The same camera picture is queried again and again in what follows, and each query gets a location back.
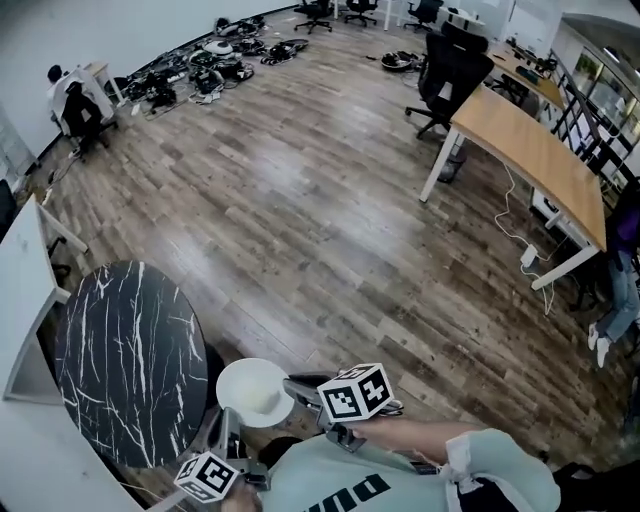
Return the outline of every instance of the purple shirt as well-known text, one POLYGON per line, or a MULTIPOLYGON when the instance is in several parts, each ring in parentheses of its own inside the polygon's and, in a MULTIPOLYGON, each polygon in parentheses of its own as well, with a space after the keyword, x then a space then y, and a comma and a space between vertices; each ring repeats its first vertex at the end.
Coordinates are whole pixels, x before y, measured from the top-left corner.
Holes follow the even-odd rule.
POLYGON ((635 249, 630 248, 629 242, 633 242, 636 238, 638 221, 640 221, 640 210, 638 209, 629 210, 620 220, 616 229, 617 236, 613 240, 619 251, 633 255, 635 249))

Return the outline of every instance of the black marble table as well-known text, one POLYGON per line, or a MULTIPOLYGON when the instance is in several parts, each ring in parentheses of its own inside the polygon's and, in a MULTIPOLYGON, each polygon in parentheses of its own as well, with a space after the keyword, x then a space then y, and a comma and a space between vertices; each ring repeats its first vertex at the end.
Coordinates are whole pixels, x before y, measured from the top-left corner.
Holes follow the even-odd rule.
POLYGON ((62 316, 55 369, 80 432, 129 467, 174 461, 200 427, 212 371, 184 294, 151 265, 117 262, 85 277, 62 316))

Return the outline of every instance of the wooden floor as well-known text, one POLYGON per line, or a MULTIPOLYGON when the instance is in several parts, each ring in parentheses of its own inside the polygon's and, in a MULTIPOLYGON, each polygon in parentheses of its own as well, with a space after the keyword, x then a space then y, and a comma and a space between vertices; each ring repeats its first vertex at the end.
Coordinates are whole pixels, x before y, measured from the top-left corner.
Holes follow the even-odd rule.
MULTIPOLYGON (((493 221, 504 167, 467 143, 455 182, 418 201, 443 139, 416 140, 426 119, 404 115, 422 105, 411 77, 366 56, 420 53, 424 35, 340 21, 303 36, 296 16, 270 17, 265 37, 308 37, 293 61, 255 60, 255 77, 210 106, 153 121, 121 112, 110 148, 54 188, 50 209, 91 249, 60 254, 83 274, 118 259, 157 266, 227 358, 289 372, 382 362, 411 417, 481 423, 553 464, 609 467, 631 363, 616 347, 593 369, 596 314, 569 312, 571 278, 544 316, 519 271, 525 247, 493 221)), ((60 142, 42 173, 68 151, 60 142)), ((548 254, 556 242, 529 193, 519 183, 502 221, 548 254)))

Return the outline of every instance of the white desk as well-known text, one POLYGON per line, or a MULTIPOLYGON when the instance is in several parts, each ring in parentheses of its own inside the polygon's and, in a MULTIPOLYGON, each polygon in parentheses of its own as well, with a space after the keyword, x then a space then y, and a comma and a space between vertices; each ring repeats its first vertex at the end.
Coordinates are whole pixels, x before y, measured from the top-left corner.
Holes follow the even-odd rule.
POLYGON ((53 276, 46 227, 87 250, 33 196, 0 243, 0 496, 16 511, 141 512, 69 417, 40 349, 38 326, 69 295, 53 276))
MULTIPOLYGON (((389 30, 389 22, 391 21, 391 16, 393 16, 392 14, 392 4, 395 0, 386 0, 387 2, 387 8, 385 10, 385 15, 384 15, 384 29, 385 30, 389 30)), ((334 0, 333 2, 333 17, 337 20, 338 19, 338 7, 339 7, 340 1, 339 0, 334 0)), ((400 19, 402 17, 402 11, 403 11, 403 7, 405 4, 404 0, 401 0, 398 2, 399 4, 399 11, 397 14, 395 14, 395 16, 397 16, 398 18, 398 26, 400 26, 400 19)))
POLYGON ((43 223, 82 252, 88 247, 40 206, 35 196, 27 201, 0 244, 0 399, 14 398, 59 403, 41 370, 49 373, 36 331, 56 302, 70 296, 56 283, 43 223))
POLYGON ((109 64, 108 63, 101 62, 101 61, 91 62, 90 64, 85 66, 84 69, 86 69, 89 73, 91 73, 93 78, 95 78, 96 80, 98 80, 98 77, 102 73, 104 73, 106 79, 111 84, 111 87, 113 87, 113 91, 116 93, 116 97, 118 98, 118 107, 122 107, 126 103, 126 100, 122 96, 122 91, 120 91, 120 88, 118 87, 118 84, 116 83, 116 81, 109 74, 109 64))
POLYGON ((462 28, 464 30, 468 30, 469 23, 472 23, 473 25, 477 25, 479 27, 484 27, 485 25, 484 21, 477 20, 476 18, 471 16, 467 11, 464 11, 463 9, 458 9, 458 13, 455 14, 449 11, 448 7, 442 6, 440 7, 440 12, 445 13, 449 17, 449 21, 452 23, 454 19, 462 21, 463 23, 462 28))

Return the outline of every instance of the office chair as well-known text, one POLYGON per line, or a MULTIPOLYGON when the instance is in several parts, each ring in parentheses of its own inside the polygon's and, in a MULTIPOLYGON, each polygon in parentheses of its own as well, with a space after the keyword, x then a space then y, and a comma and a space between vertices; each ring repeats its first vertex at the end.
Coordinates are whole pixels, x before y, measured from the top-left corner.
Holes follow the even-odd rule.
POLYGON ((524 100, 529 96, 529 89, 524 85, 516 82, 509 75, 505 75, 504 73, 500 77, 500 80, 494 80, 493 84, 491 84, 491 89, 493 91, 504 91, 509 95, 509 100, 514 105, 521 107, 524 103, 524 100))
POLYGON ((420 5, 418 5, 417 9, 414 9, 413 3, 409 2, 411 6, 409 14, 414 18, 418 18, 418 23, 405 23, 402 28, 414 27, 414 32, 417 32, 419 28, 423 28, 427 32, 431 32, 431 27, 428 27, 425 23, 434 23, 438 19, 438 12, 443 3, 442 0, 420 0, 420 5))
POLYGON ((367 18, 364 13, 367 11, 375 11, 378 8, 378 0, 347 0, 347 7, 357 12, 358 14, 347 14, 344 17, 344 22, 349 23, 349 20, 360 20, 362 24, 366 27, 367 21, 373 21, 374 25, 378 24, 377 20, 373 18, 367 18))
POLYGON ((293 27, 293 30, 298 30, 298 27, 309 27, 308 34, 311 34, 315 27, 324 27, 333 32, 331 23, 328 21, 320 21, 320 18, 326 18, 331 15, 331 7, 329 0, 318 0, 317 2, 307 3, 307 0, 302 0, 302 5, 294 9, 295 12, 301 12, 306 14, 311 20, 306 23, 300 23, 293 27))
POLYGON ((493 69, 493 61, 486 55, 463 50, 435 32, 427 34, 427 52, 429 65, 420 77, 418 89, 429 110, 407 107, 404 111, 408 116, 416 112, 431 118, 418 132, 418 139, 435 125, 451 128, 453 114, 493 69), (451 84, 449 98, 444 94, 445 84, 451 84))
POLYGON ((50 108, 56 124, 75 146, 74 153, 82 156, 94 141, 107 147, 100 133, 110 126, 117 128, 118 122, 111 100, 95 78, 88 71, 76 68, 54 88, 50 108))
POLYGON ((467 32, 448 21, 442 24, 441 30, 443 36, 450 39, 456 46, 460 46, 465 50, 475 53, 486 53, 489 48, 489 40, 486 37, 467 32))

